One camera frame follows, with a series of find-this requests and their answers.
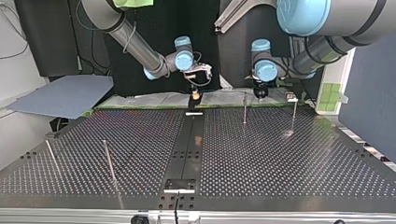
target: cable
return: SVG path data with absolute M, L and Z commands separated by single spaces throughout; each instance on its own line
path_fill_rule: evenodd
M 196 63 L 201 61 L 202 53 L 200 51 L 194 51 L 192 54 L 198 54 L 199 55 L 198 59 L 196 60 Z
M 317 103 L 314 101 L 314 98 L 312 98 L 312 96 L 309 94 L 308 90 L 305 87 L 305 84 L 303 83 L 303 80 L 300 79 L 301 85 L 304 88 L 304 91 L 306 92 L 306 94 L 308 95 L 309 99 L 311 100 L 311 102 L 315 105 L 315 108 L 317 107 Z
M 0 60 L 3 60 L 3 59 L 10 59 L 10 58 L 15 58 L 15 57 L 17 57 L 17 56 L 20 56 L 20 55 L 22 55 L 24 52 L 26 52 L 26 50 L 28 49 L 28 47 L 29 47 L 29 44 L 26 44 L 26 46 L 25 46 L 25 48 L 23 49 L 23 51 L 21 51 L 21 52 L 19 52 L 19 53 L 16 53 L 16 54 L 14 54 L 14 55 L 9 55 L 9 56 L 6 56 L 6 57 L 0 57 Z
M 9 6 L 9 5 L 7 5 L 6 3 L 3 3 L 3 2 L 0 3 L 0 6 L 4 6 L 5 8 L 8 8 L 8 9 L 15 15 L 15 17 L 18 19 L 18 21 L 20 20 L 20 16 L 18 15 L 17 11 L 14 10 L 14 8 L 12 8 L 11 6 Z M 23 30 L 19 31 L 19 30 L 17 29 L 17 27 L 15 27 L 15 25 L 14 25 L 14 24 L 12 23 L 12 21 L 9 19 L 9 17 L 7 16 L 7 14 L 6 14 L 3 10 L 0 10 L 0 11 L 2 12 L 2 14 L 4 15 L 4 17 L 6 18 L 7 22 L 12 26 L 13 30 L 18 34 L 18 36 L 20 36 L 24 41 L 26 41 L 26 45 L 25 45 L 25 47 L 24 47 L 24 49 L 23 49 L 22 51 L 20 51 L 20 52 L 18 52 L 18 53 L 16 53 L 16 54 L 13 54 L 13 55 L 0 57 L 0 60 L 15 58 L 15 57 L 17 57 L 17 56 L 22 55 L 24 52 L 26 52 L 26 50 L 27 50 L 28 47 L 29 47 L 29 43 L 28 43 L 27 40 L 26 40 L 24 31 L 23 31 Z
M 189 78 L 187 78 L 187 75 L 186 75 L 185 73 L 183 73 L 183 75 L 184 75 L 184 78 L 186 78 L 192 85 L 197 86 L 197 87 L 204 87 L 204 86 L 207 86 L 207 85 L 209 85 L 210 82 L 212 81 L 212 77 L 211 77 L 206 83 L 204 83 L 204 84 L 199 84 L 199 83 L 196 83 L 196 82 L 194 82 L 194 81 L 191 81 Z
M 78 3 L 77 3 L 77 6 L 76 6 L 76 17 L 77 17 L 77 21 L 78 21 L 78 23 L 82 26 L 82 27 L 84 27 L 85 29 L 87 29 L 87 30 L 100 30 L 100 29 L 98 29 L 98 28 L 91 28 L 91 27 L 88 27 L 88 26 L 86 26 L 86 25 L 84 25 L 82 22 L 81 22 L 81 20 L 79 19 L 79 16 L 78 16 L 78 9 L 79 9 L 79 6 L 81 5 L 81 0 L 79 0 L 78 1 Z
M 339 219 L 334 222 L 334 224 L 346 224 L 344 220 Z
M 132 33 L 129 35 L 128 40 L 126 41 L 125 47 L 122 50 L 122 53 L 128 53 L 127 48 L 128 48 L 129 42 L 131 42 L 132 36 L 134 36 L 134 33 L 136 33 L 136 26 L 137 26 L 137 21 L 134 21 L 134 29 L 132 30 Z
M 96 61 L 96 59 L 95 59 L 95 53 L 94 53 L 94 33 L 95 33 L 95 31 L 94 30 L 92 30 L 92 36 L 91 36 L 91 57 L 92 57 L 92 59 L 93 59 L 93 61 L 97 64 L 97 65 L 99 65 L 101 68 L 104 68 L 104 69 L 109 69 L 110 67 L 111 67 L 111 65 L 109 65 L 109 66 L 103 66 L 103 65 L 101 65 L 98 61 Z
M 14 14 L 14 16 L 15 16 L 16 18 L 18 18 L 18 20 L 20 20 L 20 16 L 18 15 L 18 12 L 17 12 L 14 8 L 12 8 L 11 6 L 9 6 L 9 5 L 7 5 L 6 3 L 3 3 L 3 2 L 0 2 L 0 6 L 3 6 L 3 7 L 5 7 L 5 8 L 8 8 L 8 10 L 10 10 L 10 11 Z M 12 23 L 12 21 L 9 19 L 9 17 L 7 16 L 7 14 L 6 14 L 3 10 L 1 10 L 1 12 L 2 12 L 3 15 L 5 16 L 5 18 L 6 18 L 6 20 L 8 21 L 8 23 L 12 26 L 12 28 L 14 29 L 14 31 L 15 31 L 23 40 L 26 40 L 26 36 L 25 36 L 25 34 L 24 34 L 24 31 L 23 31 L 23 30 L 19 31 L 19 30 L 17 29 L 17 27 L 15 27 L 14 23 Z
M 309 51 L 308 37 L 307 37 L 307 36 L 304 38 L 304 47 L 305 47 L 305 52 L 306 52 L 306 54 L 307 54 L 307 55 L 309 56 L 309 58 L 310 58 L 312 61 L 314 61 L 315 63 L 320 63 L 320 64 L 332 64 L 332 63 L 336 63 L 336 62 L 340 61 L 340 60 L 343 58 L 343 56 L 340 56 L 340 57 L 338 57 L 337 59 L 335 59 L 335 60 L 333 60 L 333 61 L 331 61 L 331 62 L 323 62 L 323 61 L 321 61 L 321 60 L 316 59 L 316 58 L 314 57 L 314 55 L 312 55 L 311 51 Z
M 168 72 L 168 74 L 165 77 L 170 77 L 171 76 L 171 69 L 170 69 L 170 65 L 169 65 L 168 61 L 166 61 L 166 58 L 163 55 L 161 55 L 160 53 L 158 53 L 158 54 L 163 59 L 163 62 L 165 63 L 165 66 L 166 66 L 166 71 Z
M 315 71 L 313 71 L 313 72 L 311 72 L 311 73 L 302 73 L 302 72 L 299 72 L 299 71 L 294 67 L 294 63 L 290 63 L 290 59 L 289 59 L 289 58 L 287 58 L 287 62 L 288 62 L 288 65 L 285 64 L 285 60 L 284 60 L 284 58 L 282 58 L 282 63 L 283 63 L 285 66 L 289 66 L 288 71 L 289 71 L 289 72 L 292 72 L 292 73 L 294 73 L 294 74 L 297 74 L 297 75 L 300 75 L 300 76 L 309 76 L 309 75 L 312 75 L 313 73 L 316 73 L 316 72 L 317 72 L 317 70 L 315 70 Z
M 295 73 L 295 74 L 299 74 L 299 73 L 297 73 L 297 72 L 295 72 L 295 71 L 293 71 L 293 70 L 290 69 L 290 60 L 289 60 L 289 58 L 288 58 L 287 62 L 288 62 L 288 68 L 289 68 L 289 69 L 288 69 L 288 72 L 291 71 L 291 72 L 293 72 L 293 73 Z M 311 95 L 309 94 L 309 92 L 308 92 L 308 90 L 306 89 L 305 84 L 304 84 L 304 82 L 303 82 L 302 79 L 300 79 L 300 82 L 301 82 L 301 85 L 303 86 L 304 91 L 306 92 L 306 94 L 308 95 L 309 99 L 311 100 L 311 102 L 315 105 L 315 107 L 317 107 L 316 102 L 314 101 L 314 99 L 313 99 L 313 98 L 311 97 Z
M 178 195 L 177 195 L 176 206 L 175 206 L 175 224 L 178 224 L 177 207 L 178 207 Z

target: green sticker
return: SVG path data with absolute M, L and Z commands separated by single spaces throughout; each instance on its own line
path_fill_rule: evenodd
M 334 112 L 340 101 L 341 84 L 325 83 L 322 87 L 318 110 Z
M 154 0 L 113 0 L 116 7 L 149 7 Z

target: black curtain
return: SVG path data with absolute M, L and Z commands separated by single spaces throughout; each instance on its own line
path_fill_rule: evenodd
M 213 66 L 213 79 L 206 90 L 219 88 L 219 46 L 214 22 L 219 15 L 219 0 L 155 0 L 153 7 L 141 7 L 137 16 L 133 10 L 126 13 L 130 22 L 137 20 L 137 31 L 162 55 L 175 51 L 174 40 L 181 35 L 191 38 L 193 49 L 203 55 L 201 62 Z M 181 73 L 169 78 L 150 81 L 142 65 L 130 54 L 122 53 L 122 46 L 110 35 L 105 35 L 111 61 L 115 92 L 133 96 L 155 92 L 189 92 L 190 85 Z

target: metal rod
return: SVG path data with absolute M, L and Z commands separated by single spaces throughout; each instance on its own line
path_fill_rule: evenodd
M 47 147 L 49 149 L 50 156 L 52 157 L 53 160 L 56 160 L 55 154 L 53 154 L 53 151 L 52 151 L 52 146 L 50 145 L 50 140 L 47 139 L 46 143 L 47 143 Z
M 248 113 L 248 94 L 245 92 L 245 96 L 244 96 L 244 124 L 247 123 L 247 113 Z
M 107 141 L 106 140 L 103 140 L 103 146 L 105 148 L 107 161 L 108 161 L 108 166 L 110 167 L 111 176 L 113 177 L 114 181 L 117 181 L 116 174 L 114 173 L 114 169 L 113 169 L 113 162 L 111 161 L 110 151 L 108 150 L 108 145 L 107 145 Z
M 294 119 L 296 118 L 297 104 L 298 104 L 298 101 L 296 101 L 296 102 L 294 103 L 293 121 L 294 121 Z

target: gray panel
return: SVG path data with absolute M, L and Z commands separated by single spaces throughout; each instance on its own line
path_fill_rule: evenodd
M 222 12 L 231 0 L 220 1 Z M 254 7 L 226 34 L 219 35 L 220 72 L 234 87 L 249 87 L 245 80 L 250 69 L 251 43 L 258 38 L 271 40 L 273 56 L 290 56 L 289 37 L 280 29 L 276 10 L 271 6 Z
M 112 77 L 62 77 L 23 96 L 9 109 L 31 114 L 78 119 L 113 87 Z
M 340 121 L 396 161 L 396 33 L 356 50 Z
M 182 111 L 99 111 L 0 173 L 0 206 L 157 209 Z M 107 140 L 117 183 L 108 168 Z

